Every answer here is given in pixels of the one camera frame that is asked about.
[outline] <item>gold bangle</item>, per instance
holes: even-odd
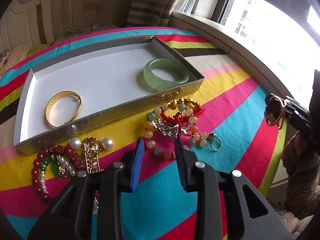
[[[268,112],[266,115],[266,122],[268,126],[273,126],[275,124],[277,124],[277,128],[278,130],[281,130],[282,126],[283,126],[283,121],[284,121],[284,116],[285,116],[285,107],[287,105],[287,101],[285,100],[284,102],[282,102],[281,98],[278,96],[273,96],[269,99],[269,102],[274,99],[276,101],[279,102],[279,107],[280,107],[280,114],[278,116],[278,118],[274,121],[271,122],[268,118],[270,117],[271,113]]]
[[[74,96],[76,97],[78,100],[79,100],[79,106],[78,106],[78,109],[77,111],[75,112],[75,114],[73,115],[73,117],[71,118],[70,121],[68,122],[65,122],[64,124],[67,124],[67,123],[70,123],[72,122],[76,117],[77,115],[79,114],[80,112],[80,109],[81,109],[81,98],[79,96],[79,94],[76,94],[75,92],[72,92],[72,91],[62,91],[62,92],[59,92],[58,94],[54,95],[50,101],[48,102],[47,104],[47,107],[45,108],[45,118],[47,119],[47,122],[49,125],[51,125],[52,127],[58,127],[58,126],[54,126],[50,123],[50,111],[51,111],[51,108],[53,107],[53,105],[61,98],[64,98],[66,96]]]

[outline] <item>gold ring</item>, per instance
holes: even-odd
[[[45,108],[45,118],[47,119],[47,122],[49,125],[51,125],[52,127],[58,127],[58,126],[54,126],[50,123],[50,111],[51,111],[51,108],[53,107],[53,105],[61,98],[64,98],[66,96],[74,96],[76,97],[78,100],[79,100],[79,106],[78,106],[78,109],[77,111],[75,112],[75,114],[73,115],[73,117],[71,118],[70,121],[68,122],[65,122],[64,124],[67,124],[67,123],[70,123],[72,122],[76,117],[77,115],[79,114],[80,112],[80,109],[81,109],[81,98],[79,96],[79,94],[76,94],[75,92],[72,92],[72,91],[62,91],[62,92],[59,92],[58,94],[54,95],[50,101],[48,102],[47,104],[47,107]]]
[[[271,122],[268,118],[270,117],[271,113],[267,112],[266,115],[266,122],[268,126],[273,126],[275,124],[277,124],[278,130],[280,130],[283,126],[283,121],[284,121],[284,116],[285,116],[285,107],[287,105],[287,101],[285,100],[284,102],[282,102],[282,99],[278,96],[273,96],[269,99],[269,102],[274,99],[276,101],[279,102],[279,106],[280,106],[280,114],[278,116],[278,118],[274,121]]]
[[[218,149],[215,149],[215,148],[212,146],[213,140],[214,140],[215,138],[217,138],[218,141],[219,141],[219,147],[218,147]],[[219,138],[219,136],[218,136],[216,133],[210,133],[210,134],[208,135],[208,137],[207,137],[207,140],[208,140],[209,143],[210,143],[210,148],[211,148],[212,151],[216,152],[216,151],[220,150],[220,148],[221,148],[221,146],[222,146],[222,141],[221,141],[221,139]]]

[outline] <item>open box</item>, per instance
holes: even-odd
[[[165,91],[152,89],[144,80],[143,69],[155,58],[179,60],[189,73],[188,81]],[[156,75],[167,79],[165,73]],[[66,52],[30,70],[17,110],[14,146],[30,155],[44,146],[191,94],[203,80],[177,51],[154,36],[106,41]],[[55,124],[62,125],[53,128],[45,119],[45,108],[52,96],[65,90],[81,96],[82,108],[73,122],[63,124],[73,116],[78,101],[60,99],[52,112]]]

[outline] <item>beaded bracelet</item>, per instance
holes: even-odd
[[[65,159],[65,156],[70,157],[75,169],[70,165],[69,161]],[[33,161],[34,168],[31,170],[32,185],[34,185],[35,192],[41,196],[44,202],[49,202],[51,199],[44,179],[49,164],[53,174],[58,179],[65,178],[68,172],[70,176],[73,177],[77,171],[86,169],[84,161],[80,159],[77,152],[69,145],[66,147],[62,145],[58,145],[57,147],[44,147],[42,152],[38,152],[37,159]]]
[[[186,105],[193,105],[194,108],[187,107]],[[172,110],[178,108],[179,112],[174,116],[166,116],[164,112],[168,110],[169,107]],[[172,153],[169,151],[162,152],[161,148],[156,148],[156,142],[151,140],[153,132],[150,129],[153,127],[159,129],[163,135],[169,135],[173,138],[180,137],[181,133],[185,136],[191,136],[191,139],[188,140],[190,147],[195,146],[197,142],[199,142],[200,147],[206,146],[208,135],[205,132],[198,134],[198,126],[196,125],[198,117],[202,114],[204,114],[204,109],[200,107],[198,102],[190,98],[179,98],[169,103],[164,103],[160,107],[156,107],[153,112],[147,113],[144,133],[144,137],[147,139],[147,147],[154,149],[153,153],[157,156],[162,155],[165,160],[175,158],[174,151]]]

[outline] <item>striped curtain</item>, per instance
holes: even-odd
[[[132,0],[127,26],[167,26],[180,0]]]

